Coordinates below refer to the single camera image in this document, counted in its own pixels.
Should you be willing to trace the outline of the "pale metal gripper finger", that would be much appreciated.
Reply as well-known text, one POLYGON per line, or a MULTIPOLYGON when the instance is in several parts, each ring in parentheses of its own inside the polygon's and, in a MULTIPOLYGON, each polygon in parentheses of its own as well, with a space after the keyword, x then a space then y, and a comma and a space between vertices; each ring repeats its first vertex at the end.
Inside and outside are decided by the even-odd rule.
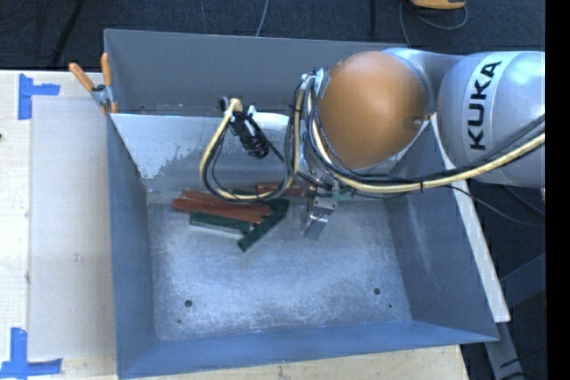
POLYGON ((308 203, 304 202, 299 207, 299 230, 304 237, 308 236, 311 223, 312 219, 310 218, 308 203))
POLYGON ((311 198, 306 209, 306 237, 318 239, 335 210, 336 201, 333 198, 311 198))

